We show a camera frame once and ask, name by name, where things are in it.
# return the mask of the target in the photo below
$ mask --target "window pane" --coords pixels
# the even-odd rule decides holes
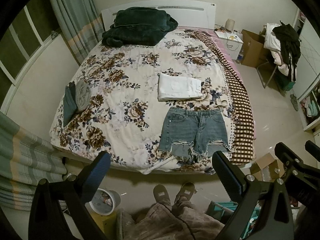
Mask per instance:
[[[12,22],[12,26],[17,33],[22,46],[28,55],[31,56],[40,47],[40,43],[29,24],[24,10],[21,10],[16,16]]]
[[[42,41],[59,28],[50,0],[30,0],[27,8]]]
[[[27,62],[12,38],[9,29],[0,40],[0,60],[14,79]]]
[[[1,86],[0,86],[0,106],[2,106],[4,98],[7,95],[9,88],[11,87],[11,82],[1,69],[0,69],[0,84],[1,84]]]

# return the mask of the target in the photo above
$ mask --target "brown slipper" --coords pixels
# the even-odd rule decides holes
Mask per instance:
[[[176,195],[174,202],[176,203],[181,196],[184,196],[188,200],[190,200],[193,193],[195,192],[195,189],[196,189],[196,187],[192,182],[187,182],[187,183],[183,184],[180,191]]]
[[[165,188],[165,186],[161,184],[154,187],[153,195],[155,196],[157,203],[163,200],[167,200],[170,203],[170,197],[169,197],[168,191]]]

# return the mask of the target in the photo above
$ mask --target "metal bolt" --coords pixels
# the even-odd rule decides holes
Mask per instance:
[[[277,179],[277,182],[278,182],[280,185],[284,184],[283,179]]]
[[[46,179],[41,179],[40,181],[39,181],[39,184],[40,185],[44,185],[44,184],[46,184],[47,183],[47,180]]]
[[[68,177],[68,180],[69,180],[69,181],[75,181],[76,178],[77,178],[77,176],[74,175],[74,174],[72,174],[72,175],[70,175],[70,176]]]
[[[247,175],[247,179],[248,181],[254,181],[256,178],[253,175],[249,174]]]

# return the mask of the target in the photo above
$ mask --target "shorts waistband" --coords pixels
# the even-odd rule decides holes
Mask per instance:
[[[216,115],[216,114],[221,114],[220,109],[213,109],[213,110],[200,110],[200,111],[190,111],[182,108],[177,108],[177,107],[170,107],[169,111],[170,113],[176,113],[176,114],[183,114],[185,116],[189,115]]]

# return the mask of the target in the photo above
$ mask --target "window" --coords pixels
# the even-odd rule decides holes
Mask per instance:
[[[16,16],[0,40],[0,106],[58,29],[50,0],[30,0]]]

